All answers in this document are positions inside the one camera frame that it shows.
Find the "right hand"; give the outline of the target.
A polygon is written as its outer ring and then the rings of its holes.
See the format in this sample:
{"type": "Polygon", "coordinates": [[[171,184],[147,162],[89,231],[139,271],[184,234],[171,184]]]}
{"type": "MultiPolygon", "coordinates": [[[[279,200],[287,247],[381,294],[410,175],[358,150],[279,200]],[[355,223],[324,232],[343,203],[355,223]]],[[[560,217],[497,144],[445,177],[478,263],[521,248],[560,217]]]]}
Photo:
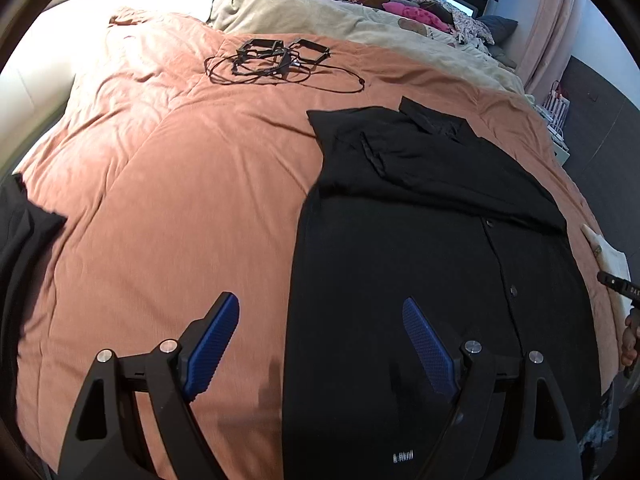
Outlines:
{"type": "Polygon", "coordinates": [[[639,340],[639,320],[639,309],[632,308],[625,320],[622,350],[620,350],[620,362],[624,367],[631,366],[638,358],[636,347],[639,340]]]}

